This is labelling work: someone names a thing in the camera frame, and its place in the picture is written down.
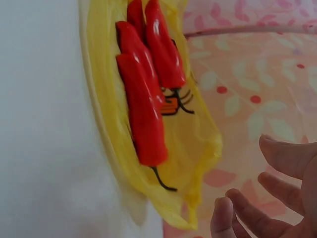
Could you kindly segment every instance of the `yellow plastic bag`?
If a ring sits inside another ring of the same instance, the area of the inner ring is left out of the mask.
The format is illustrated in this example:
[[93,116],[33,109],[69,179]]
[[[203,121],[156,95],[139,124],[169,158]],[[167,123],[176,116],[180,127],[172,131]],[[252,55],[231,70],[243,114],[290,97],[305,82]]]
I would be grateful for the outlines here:
[[[88,17],[82,26],[82,48],[92,104],[111,165],[120,168],[131,185],[151,200],[165,221],[188,230],[197,228],[202,178],[220,159],[222,142],[191,72],[181,30],[186,2],[160,1],[184,62],[187,85],[181,94],[190,90],[194,96],[186,107],[194,110],[195,115],[180,110],[175,116],[164,117],[169,157],[158,171],[164,183],[179,189],[178,192],[163,189],[153,171],[139,164],[130,136],[125,91],[115,60],[120,54],[115,22],[126,20],[128,0],[90,0]],[[186,219],[182,214],[184,206]]]

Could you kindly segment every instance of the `white surface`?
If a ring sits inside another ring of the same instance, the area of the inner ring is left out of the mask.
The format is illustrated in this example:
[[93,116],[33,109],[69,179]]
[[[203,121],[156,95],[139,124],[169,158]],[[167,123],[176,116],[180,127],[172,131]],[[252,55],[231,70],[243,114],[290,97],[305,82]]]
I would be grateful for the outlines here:
[[122,205],[84,75],[76,0],[0,0],[1,238],[162,237]]

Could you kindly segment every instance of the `red pepper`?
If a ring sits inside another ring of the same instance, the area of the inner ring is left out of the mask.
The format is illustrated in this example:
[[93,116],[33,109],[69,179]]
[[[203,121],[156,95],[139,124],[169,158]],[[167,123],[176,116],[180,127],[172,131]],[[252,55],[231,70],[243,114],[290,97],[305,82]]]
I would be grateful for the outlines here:
[[121,54],[116,60],[126,91],[132,138],[140,164],[151,167],[165,189],[177,191],[164,185],[158,174],[157,166],[167,159],[164,125],[147,86],[143,65],[132,54]]
[[126,21],[119,21],[116,23],[119,33],[119,47],[123,54],[130,54],[134,59],[142,65],[145,75],[146,83],[151,92],[156,106],[160,109],[165,102],[165,97],[159,86],[158,75],[155,71],[151,52],[143,44],[135,28]]
[[168,89],[186,84],[181,56],[168,34],[158,0],[150,0],[145,8],[146,39],[152,53],[160,85]]
[[143,16],[142,0],[133,0],[130,2],[127,11],[127,21],[135,27],[140,39],[145,42],[145,20]]

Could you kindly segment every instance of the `hand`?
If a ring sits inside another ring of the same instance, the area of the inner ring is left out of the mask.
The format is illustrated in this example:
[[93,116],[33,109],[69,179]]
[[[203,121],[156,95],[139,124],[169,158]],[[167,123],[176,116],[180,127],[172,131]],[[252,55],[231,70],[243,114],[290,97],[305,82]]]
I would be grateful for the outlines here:
[[236,215],[258,238],[317,238],[317,143],[289,144],[269,136],[260,138],[260,148],[276,170],[302,180],[301,189],[268,173],[259,183],[274,197],[304,218],[292,226],[259,211],[237,190],[229,190],[215,203],[212,238],[251,238]]

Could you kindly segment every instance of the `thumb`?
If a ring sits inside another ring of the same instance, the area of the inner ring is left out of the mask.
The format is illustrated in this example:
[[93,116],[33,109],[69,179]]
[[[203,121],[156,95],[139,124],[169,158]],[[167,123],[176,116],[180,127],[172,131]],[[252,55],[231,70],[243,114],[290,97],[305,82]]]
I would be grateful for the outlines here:
[[211,219],[212,238],[236,238],[232,228],[233,204],[227,197],[219,198],[215,203]]
[[268,135],[262,135],[259,143],[271,166],[297,179],[303,179],[307,165],[317,155],[317,143],[291,144],[276,141]]

